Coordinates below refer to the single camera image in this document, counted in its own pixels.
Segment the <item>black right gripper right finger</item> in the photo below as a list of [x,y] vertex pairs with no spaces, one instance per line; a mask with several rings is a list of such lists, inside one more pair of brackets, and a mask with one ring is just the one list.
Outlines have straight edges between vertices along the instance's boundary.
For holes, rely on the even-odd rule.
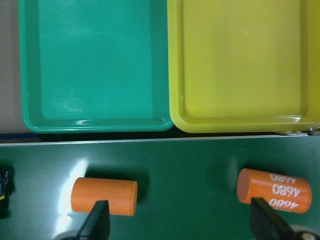
[[250,229],[256,240],[293,240],[295,232],[264,198],[250,203]]

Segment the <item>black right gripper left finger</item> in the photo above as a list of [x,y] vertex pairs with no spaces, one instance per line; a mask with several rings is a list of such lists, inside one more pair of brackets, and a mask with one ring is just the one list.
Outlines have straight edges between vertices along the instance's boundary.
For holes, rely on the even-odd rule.
[[109,202],[99,200],[80,228],[78,240],[108,240],[111,232]]

